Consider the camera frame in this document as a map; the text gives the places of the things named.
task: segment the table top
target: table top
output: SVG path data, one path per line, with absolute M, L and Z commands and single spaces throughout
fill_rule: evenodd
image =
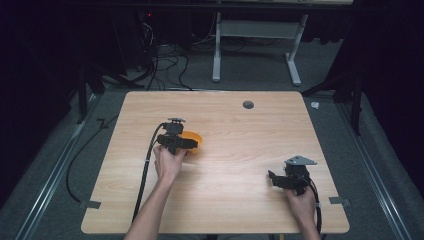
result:
M 184 130 L 203 143 L 184 159 L 160 233 L 299 232 L 285 193 L 268 178 L 268 170 L 284 175 L 284 161 L 296 155 L 318 163 L 307 168 L 320 195 L 322 232 L 348 231 L 343 207 L 329 201 L 338 193 L 298 92 L 202 91 L 127 94 L 91 196 L 101 206 L 87 209 L 83 232 L 127 232 L 151 137 L 171 117 L 185 119 Z M 142 203 L 156 180 L 150 164 Z

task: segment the black device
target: black device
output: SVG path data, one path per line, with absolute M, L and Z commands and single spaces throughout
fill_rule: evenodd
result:
M 317 162 L 302 156 L 295 156 L 285 161 L 286 176 L 277 176 L 268 170 L 272 185 L 284 189 L 296 190 L 297 195 L 305 193 L 305 188 L 311 185 L 311 178 L 306 165 L 316 165 Z
M 163 123 L 163 129 L 166 130 L 165 134 L 159 134 L 157 142 L 165 146 L 168 151 L 175 155 L 177 148 L 193 149 L 197 147 L 197 141 L 193 139 L 186 139 L 178 136 L 183 133 L 184 126 L 181 122 L 185 122 L 181 118 L 170 118 L 170 123 Z

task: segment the dark background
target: dark background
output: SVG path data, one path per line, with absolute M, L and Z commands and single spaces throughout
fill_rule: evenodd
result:
M 355 21 L 338 13 L 311 14 L 303 41 L 320 38 L 325 44 L 344 39 L 328 79 L 352 67 L 361 73 L 363 90 L 378 120 L 423 195 L 419 179 L 424 170 L 424 119 L 420 113 L 424 104 L 424 36 L 419 29 L 424 22 L 420 12 L 423 4 L 380 2 L 355 1 L 358 7 L 377 5 L 385 9 L 356 15 Z M 125 74 L 126 68 L 135 67 L 145 56 L 128 54 L 140 47 L 131 40 L 131 36 L 137 37 L 137 27 L 125 12 L 132 16 L 131 10 L 78 11 L 54 1 L 17 1 L 2 2 L 0 11 L 3 205 L 49 132 L 69 111 L 81 66 L 96 63 Z M 199 37 L 207 34 L 213 17 L 189 11 L 153 13 L 161 38 L 187 49 L 191 33 Z M 230 15 L 237 18 L 243 13 Z M 252 16 L 264 17 L 259 13 Z

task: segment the gray carpet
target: gray carpet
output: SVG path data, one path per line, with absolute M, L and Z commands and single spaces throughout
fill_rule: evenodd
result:
M 220 83 L 213 83 L 211 80 L 213 50 L 210 49 L 210 45 L 201 45 L 199 48 L 206 49 L 193 48 L 191 51 L 180 49 L 174 51 L 172 47 L 167 47 L 163 48 L 161 53 L 184 54 L 188 57 L 188 67 L 181 80 L 193 89 L 303 91 L 325 79 L 340 46 L 339 43 L 327 45 L 317 42 L 302 43 L 296 56 L 302 86 L 294 87 L 282 58 L 284 53 L 282 49 L 288 49 L 290 45 L 285 41 L 274 44 L 266 44 L 268 42 L 256 39 L 250 41 L 254 41 L 255 44 L 247 44 L 238 51 L 233 50 L 241 45 L 226 43 L 224 48 L 227 51 L 222 54 Z M 178 84 L 178 76 L 184 70 L 184 58 L 179 57 L 176 66 L 165 70 L 172 64 L 170 61 L 175 61 L 176 58 L 165 60 L 164 57 L 159 61 L 158 69 L 161 71 L 156 76 L 160 80 L 152 82 L 152 90 L 183 89 L 184 87 Z M 131 77 L 138 74 L 134 70 L 129 71 Z M 107 91 L 103 96 L 98 96 L 98 105 L 88 119 L 71 157 L 75 156 L 99 129 L 101 122 L 97 119 L 108 121 L 119 113 L 128 91 L 126 87 L 107 84 Z M 321 92 L 304 99 L 339 194 L 350 201 L 350 206 L 345 208 L 350 223 L 349 232 L 329 235 L 327 239 L 397 239 L 367 177 L 367 169 L 355 145 L 355 138 L 350 135 L 349 126 L 345 124 L 340 114 L 340 108 L 344 106 L 334 104 L 331 95 L 332 92 Z M 310 107 L 312 101 L 320 102 L 318 110 Z M 0 239 L 14 239 L 24 224 L 26 216 L 76 127 L 78 109 L 76 102 L 73 105 L 68 116 L 51 132 L 26 175 L 1 209 Z M 400 210 L 410 239 L 420 239 L 424 236 L 424 225 L 420 221 L 424 219 L 423 200 L 388 144 L 366 98 L 362 108 L 360 139 L 364 142 L 388 192 Z M 113 126 L 114 122 L 110 128 L 101 131 L 85 146 L 72 166 L 70 186 L 81 199 L 88 200 L 91 195 Z M 33 239 L 122 239 L 123 235 L 85 235 L 80 230 L 83 216 L 84 210 L 78 208 L 68 195 L 65 178 L 62 177 L 43 216 L 35 224 L 37 227 L 32 237 Z M 300 237 L 298 234 L 292 234 L 287 235 L 286 239 L 300 239 Z

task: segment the orange object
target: orange object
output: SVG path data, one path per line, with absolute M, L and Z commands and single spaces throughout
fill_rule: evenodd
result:
M 183 133 L 180 134 L 180 137 L 197 141 L 197 148 L 188 149 L 189 153 L 196 154 L 200 145 L 202 144 L 202 137 L 199 134 L 190 131 L 183 131 Z

